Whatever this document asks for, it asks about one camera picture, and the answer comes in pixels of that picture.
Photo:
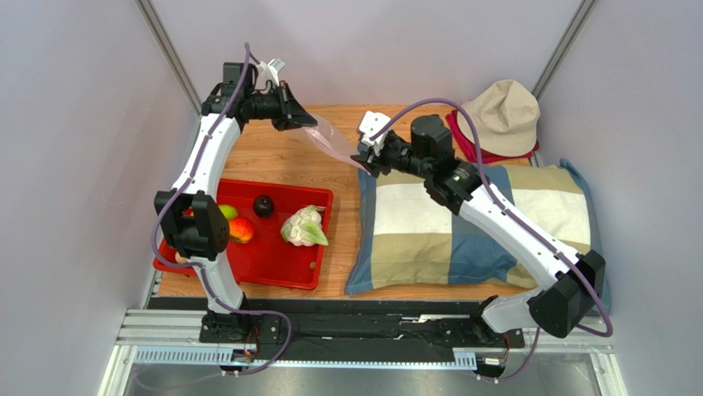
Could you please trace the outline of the clear zip top bag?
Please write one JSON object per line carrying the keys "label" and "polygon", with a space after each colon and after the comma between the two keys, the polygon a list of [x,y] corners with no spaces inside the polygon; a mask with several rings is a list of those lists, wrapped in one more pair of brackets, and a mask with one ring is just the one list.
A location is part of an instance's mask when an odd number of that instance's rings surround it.
{"label": "clear zip top bag", "polygon": [[357,146],[349,140],[339,129],[320,115],[313,115],[317,121],[315,126],[304,126],[302,130],[307,139],[321,152],[341,163],[353,166],[362,172],[364,167],[352,156],[358,154]]}

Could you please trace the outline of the white green cauliflower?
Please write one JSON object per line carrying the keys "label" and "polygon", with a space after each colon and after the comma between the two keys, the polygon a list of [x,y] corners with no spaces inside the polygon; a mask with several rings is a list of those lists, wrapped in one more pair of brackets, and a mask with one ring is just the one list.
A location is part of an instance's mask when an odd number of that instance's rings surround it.
{"label": "white green cauliflower", "polygon": [[323,207],[308,205],[295,212],[281,226],[281,236],[296,247],[327,246],[322,228]]}

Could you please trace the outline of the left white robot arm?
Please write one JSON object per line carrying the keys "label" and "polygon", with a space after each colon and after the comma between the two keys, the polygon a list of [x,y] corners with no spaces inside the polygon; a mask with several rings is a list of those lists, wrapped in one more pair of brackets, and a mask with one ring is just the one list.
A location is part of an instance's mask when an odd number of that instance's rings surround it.
{"label": "left white robot arm", "polygon": [[201,106],[196,144],[179,178],[154,198],[157,228],[165,243],[187,260],[204,286],[208,308],[203,342],[244,342],[252,315],[225,252],[229,222],[215,202],[231,148],[250,120],[270,120],[276,130],[316,126],[278,73],[284,62],[226,63],[223,80]]}

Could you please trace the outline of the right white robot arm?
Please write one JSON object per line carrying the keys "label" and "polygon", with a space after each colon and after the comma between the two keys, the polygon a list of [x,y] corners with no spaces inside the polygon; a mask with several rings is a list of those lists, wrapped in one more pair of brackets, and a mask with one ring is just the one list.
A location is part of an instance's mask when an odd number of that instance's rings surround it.
{"label": "right white robot arm", "polygon": [[544,231],[511,204],[485,175],[482,164],[455,156],[451,132],[438,115],[411,124],[411,139],[392,131],[394,119],[366,112],[357,127],[352,160],[373,177],[397,171],[418,177],[427,194],[453,215],[478,227],[521,262],[537,283],[533,290],[485,300],[474,321],[493,333],[537,327],[557,338],[575,328],[610,337],[614,328],[601,300],[606,261],[582,254]]}

